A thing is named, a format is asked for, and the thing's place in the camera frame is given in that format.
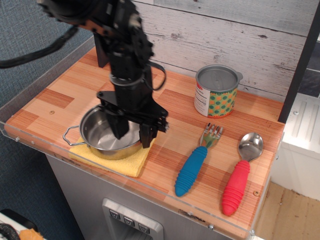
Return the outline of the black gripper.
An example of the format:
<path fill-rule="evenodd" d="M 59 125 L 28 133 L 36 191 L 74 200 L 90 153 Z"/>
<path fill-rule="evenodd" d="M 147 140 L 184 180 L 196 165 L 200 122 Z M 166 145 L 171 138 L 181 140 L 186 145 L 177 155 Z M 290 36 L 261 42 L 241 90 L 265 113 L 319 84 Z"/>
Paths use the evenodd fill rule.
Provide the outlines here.
<path fill-rule="evenodd" d="M 168 111 L 153 99 L 153 90 L 143 80 L 115 84 L 113 91 L 99 91 L 102 111 L 113 135 L 120 140 L 129 131 L 129 121 L 139 124 L 140 142 L 149 148 L 158 131 L 166 132 Z"/>

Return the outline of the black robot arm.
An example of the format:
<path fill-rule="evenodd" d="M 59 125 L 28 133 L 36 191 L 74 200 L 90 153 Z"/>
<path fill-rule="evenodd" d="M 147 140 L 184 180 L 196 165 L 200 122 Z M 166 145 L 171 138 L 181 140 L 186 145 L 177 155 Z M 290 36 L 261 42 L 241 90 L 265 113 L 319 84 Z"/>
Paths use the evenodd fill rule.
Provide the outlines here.
<path fill-rule="evenodd" d="M 158 132 L 168 129 L 167 110 L 155 102 L 151 62 L 153 44 L 143 31 L 142 19 L 130 0 L 40 0 L 50 17 L 91 31 L 99 39 L 97 57 L 109 63 L 112 91 L 100 91 L 108 123 L 117 139 L 139 125 L 142 146 L 148 148 Z"/>

